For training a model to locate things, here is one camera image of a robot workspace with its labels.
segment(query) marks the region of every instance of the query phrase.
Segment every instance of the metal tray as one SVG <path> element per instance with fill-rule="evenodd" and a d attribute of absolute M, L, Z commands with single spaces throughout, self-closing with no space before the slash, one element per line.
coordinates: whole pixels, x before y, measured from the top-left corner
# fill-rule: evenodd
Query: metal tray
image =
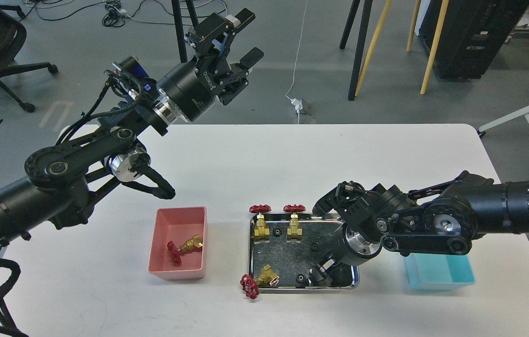
<path fill-rule="evenodd" d="M 327 214 L 324 218 L 300 213 L 299 223 L 302 228 L 301 241 L 287 241 L 287 228 L 290 224 L 290 213 L 265 213 L 271 237 L 268 241 L 254 242 L 250 235 L 250 258 L 248 273 L 256 278 L 261 269 L 270 264 L 279 275 L 279 282 L 274 288 L 259 288 L 261 293 L 311 293 L 312 290 L 346 290 L 358 285 L 358 268 L 344 265 L 335 270 L 329 282 L 316 286 L 299 286 L 298 274 L 308 277 L 308 270 L 318 263 L 331 248 L 329 239 L 333 232 L 343 224 L 337 214 Z M 250 220 L 250 233 L 256 225 L 256 216 Z M 281 229 L 281 235 L 273 235 L 275 228 Z"/>

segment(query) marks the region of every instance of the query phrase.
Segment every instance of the red valve handwheel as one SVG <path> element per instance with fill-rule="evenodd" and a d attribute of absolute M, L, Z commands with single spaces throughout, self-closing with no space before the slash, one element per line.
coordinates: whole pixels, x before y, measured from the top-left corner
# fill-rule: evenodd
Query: red valve handwheel
<path fill-rule="evenodd" d="M 177 249 L 177 246 L 173 243 L 173 241 L 169 241 L 167 243 L 167 248 L 173 256 L 173 261 L 177 264 L 181 264 L 181 255 L 179 254 L 179 249 Z"/>
<path fill-rule="evenodd" d="M 250 213 L 267 213 L 271 211 L 270 205 L 254 205 L 250 207 Z"/>
<path fill-rule="evenodd" d="M 287 213 L 300 213 L 306 210 L 306 207 L 304 205 L 286 205 L 283 207 L 283 211 Z"/>
<path fill-rule="evenodd" d="M 244 274 L 239 284 L 242 285 L 242 290 L 246 292 L 246 297 L 251 299 L 258 297 L 258 285 L 256 285 L 256 281 L 250 275 Z"/>

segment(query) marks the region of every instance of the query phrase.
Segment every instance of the white table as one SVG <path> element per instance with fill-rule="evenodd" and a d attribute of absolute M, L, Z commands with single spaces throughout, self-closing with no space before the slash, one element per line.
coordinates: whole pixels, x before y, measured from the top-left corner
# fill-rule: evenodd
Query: white table
<path fill-rule="evenodd" d="M 262 294 L 249 300 L 248 207 L 312 205 L 338 182 L 401 190 L 449 181 L 462 170 L 497 179 L 467 125 L 174 125 L 148 130 L 153 167 L 171 201 L 119 187 L 89 224 L 48 222 L 5 258 L 22 275 L 6 301 L 31 336 L 529 336 L 529 243 L 523 235 L 474 241 L 477 284 L 452 292 L 408 286 L 404 258 L 383 251 L 360 267 L 354 290 Z M 206 277 L 147 273 L 155 211 L 204 205 Z"/>

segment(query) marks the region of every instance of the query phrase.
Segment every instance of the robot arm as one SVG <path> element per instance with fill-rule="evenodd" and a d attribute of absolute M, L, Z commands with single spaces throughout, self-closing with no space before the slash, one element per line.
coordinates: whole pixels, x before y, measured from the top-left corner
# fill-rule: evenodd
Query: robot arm
<path fill-rule="evenodd" d="M 357 266 L 382 247 L 407 255 L 465 255 L 472 241 L 489 233 L 529 233 L 529 181 L 494 184 L 462 172 L 456 179 L 404 193 L 378 184 L 366 190 L 342 182 L 320 198 L 315 216 L 335 209 L 345 224 L 333 236 L 333 248 L 311 269 L 322 281 L 339 264 Z M 417 204 L 429 196 L 435 199 Z"/>
<path fill-rule="evenodd" d="M 251 67 L 263 57 L 262 51 L 253 48 L 239 63 L 227 61 L 236 33 L 253 20 L 254 13 L 245 8 L 235 17 L 210 15 L 185 36 L 194 48 L 194 58 L 179 64 L 159 81 L 151 79 L 132 57 L 121 64 L 113 63 L 115 70 L 105 72 L 108 79 L 90 111 L 68 127 L 53 147 L 27 158 L 25 177 L 0 189 L 0 248 L 19 236 L 29 240 L 29 230 L 46 220 L 57 229 L 86 224 L 94 206 L 119 185 L 158 198 L 173 198 L 175 190 L 149 166 L 150 156 L 138 135 L 151 126 L 164 136 L 177 119 L 193 122 L 215 100 L 223 105 L 231 102 L 248 85 Z M 125 101 L 111 111 L 94 114 L 109 88 Z M 93 119 L 99 123 L 95 132 L 73 138 L 81 126 Z M 96 162 L 102 168 L 88 172 Z M 141 175 L 156 186 L 134 181 Z M 107 176 L 111 178 L 100 188 L 89 189 L 89 183 Z M 3 259 L 0 267 L 12 271 L 8 281 L 0 285 L 2 307 L 2 297 L 14 285 L 19 267 Z M 12 330 L 16 327 L 7 314 L 0 310 L 4 326 L 0 328 L 21 335 Z"/>

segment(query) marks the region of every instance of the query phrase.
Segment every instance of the black speaker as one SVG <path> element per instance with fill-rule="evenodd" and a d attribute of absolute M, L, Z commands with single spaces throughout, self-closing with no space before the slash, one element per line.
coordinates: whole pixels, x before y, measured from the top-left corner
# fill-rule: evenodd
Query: black speaker
<path fill-rule="evenodd" d="M 431 0 L 420 36 L 431 50 L 442 0 Z M 480 79 L 529 0 L 450 0 L 435 70 L 440 79 Z"/>

